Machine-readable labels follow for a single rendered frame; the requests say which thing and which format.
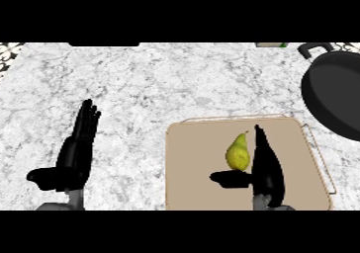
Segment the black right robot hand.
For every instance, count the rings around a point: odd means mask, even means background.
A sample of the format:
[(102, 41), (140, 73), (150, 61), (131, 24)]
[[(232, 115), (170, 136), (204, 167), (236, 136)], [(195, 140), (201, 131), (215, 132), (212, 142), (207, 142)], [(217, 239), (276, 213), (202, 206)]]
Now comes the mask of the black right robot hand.
[(286, 196), (286, 181), (280, 159), (272, 147), (266, 130), (255, 126), (257, 148), (252, 164), (252, 172), (220, 171), (214, 172), (209, 179), (226, 189), (248, 188), (254, 186), (254, 197), (270, 195), (270, 207), (283, 205)]

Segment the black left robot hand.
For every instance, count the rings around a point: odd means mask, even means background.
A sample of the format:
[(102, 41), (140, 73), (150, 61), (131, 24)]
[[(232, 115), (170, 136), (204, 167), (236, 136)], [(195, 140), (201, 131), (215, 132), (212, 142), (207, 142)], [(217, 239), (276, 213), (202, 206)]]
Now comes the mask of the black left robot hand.
[(42, 191), (66, 192), (82, 190), (90, 178), (93, 145), (97, 135), (102, 112), (88, 99), (82, 102), (72, 135), (66, 138), (57, 166), (38, 168), (28, 174), (28, 180), (38, 184)]

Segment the yellow-green pear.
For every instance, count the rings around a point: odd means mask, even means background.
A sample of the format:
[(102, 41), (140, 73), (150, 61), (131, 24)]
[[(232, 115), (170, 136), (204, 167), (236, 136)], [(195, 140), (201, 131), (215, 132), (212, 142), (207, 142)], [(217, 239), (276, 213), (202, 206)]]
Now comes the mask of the yellow-green pear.
[(227, 148), (226, 160), (233, 170), (245, 171), (251, 164), (251, 152), (248, 149), (248, 132), (238, 135), (232, 145)]

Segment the beige tray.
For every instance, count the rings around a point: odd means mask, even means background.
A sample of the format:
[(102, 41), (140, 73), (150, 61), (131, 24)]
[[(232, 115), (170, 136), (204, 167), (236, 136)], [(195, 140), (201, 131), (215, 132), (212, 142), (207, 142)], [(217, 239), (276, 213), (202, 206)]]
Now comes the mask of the beige tray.
[(300, 211), (334, 209), (337, 189), (322, 175), (323, 156), (310, 125), (285, 115), (193, 118), (170, 126), (167, 132), (167, 209), (249, 211), (254, 189), (226, 189), (209, 176), (230, 169), (226, 151), (239, 134), (255, 147), (255, 128), (266, 131), (279, 156), (285, 180), (285, 204)]

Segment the black pot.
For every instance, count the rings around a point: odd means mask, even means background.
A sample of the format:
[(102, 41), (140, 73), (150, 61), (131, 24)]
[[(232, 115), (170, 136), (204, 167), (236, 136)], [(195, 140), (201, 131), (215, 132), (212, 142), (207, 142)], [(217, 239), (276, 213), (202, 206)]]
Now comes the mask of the black pot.
[(301, 79), (306, 106), (319, 122), (341, 136), (360, 141), (360, 53), (335, 50), (329, 42), (307, 42), (300, 54), (323, 47)]

